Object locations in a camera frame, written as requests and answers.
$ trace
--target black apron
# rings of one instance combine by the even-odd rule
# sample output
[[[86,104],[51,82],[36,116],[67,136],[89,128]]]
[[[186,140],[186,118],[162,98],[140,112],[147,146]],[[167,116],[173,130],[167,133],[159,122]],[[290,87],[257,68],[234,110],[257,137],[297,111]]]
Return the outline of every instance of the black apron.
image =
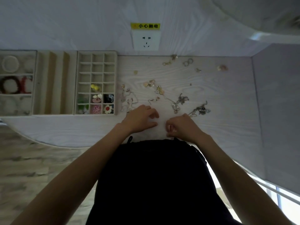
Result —
[[[195,147],[178,139],[120,145],[100,174],[86,224],[162,222],[240,224]]]

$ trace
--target yellow warning label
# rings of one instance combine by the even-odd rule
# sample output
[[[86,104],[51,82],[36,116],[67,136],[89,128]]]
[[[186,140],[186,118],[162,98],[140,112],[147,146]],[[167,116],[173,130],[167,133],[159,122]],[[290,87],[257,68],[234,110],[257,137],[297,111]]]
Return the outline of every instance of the yellow warning label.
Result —
[[[159,23],[130,23],[132,30],[159,30]]]

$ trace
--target compartment organizer box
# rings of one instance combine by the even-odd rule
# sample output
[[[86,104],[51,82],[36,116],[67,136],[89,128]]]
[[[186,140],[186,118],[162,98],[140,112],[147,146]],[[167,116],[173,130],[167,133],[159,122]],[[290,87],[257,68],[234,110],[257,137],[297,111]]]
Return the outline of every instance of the compartment organizer box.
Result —
[[[0,117],[116,115],[115,51],[0,51]]]

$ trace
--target electrical outlet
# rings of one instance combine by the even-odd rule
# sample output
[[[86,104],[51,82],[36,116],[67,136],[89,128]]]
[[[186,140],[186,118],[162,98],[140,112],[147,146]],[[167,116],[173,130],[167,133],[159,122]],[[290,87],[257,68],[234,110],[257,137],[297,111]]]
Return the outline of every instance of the electrical outlet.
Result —
[[[158,51],[160,31],[132,30],[132,41],[135,51]]]

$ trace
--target forearm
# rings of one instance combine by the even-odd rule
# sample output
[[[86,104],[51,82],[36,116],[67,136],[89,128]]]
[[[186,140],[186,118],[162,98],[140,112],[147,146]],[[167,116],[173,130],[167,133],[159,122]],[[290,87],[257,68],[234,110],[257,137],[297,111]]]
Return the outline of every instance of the forearm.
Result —
[[[12,224],[65,224],[97,181],[129,131],[117,124],[58,174]]]
[[[216,174],[226,197],[243,224],[290,224],[253,179],[210,136],[205,137],[205,141],[198,140],[196,145]]]

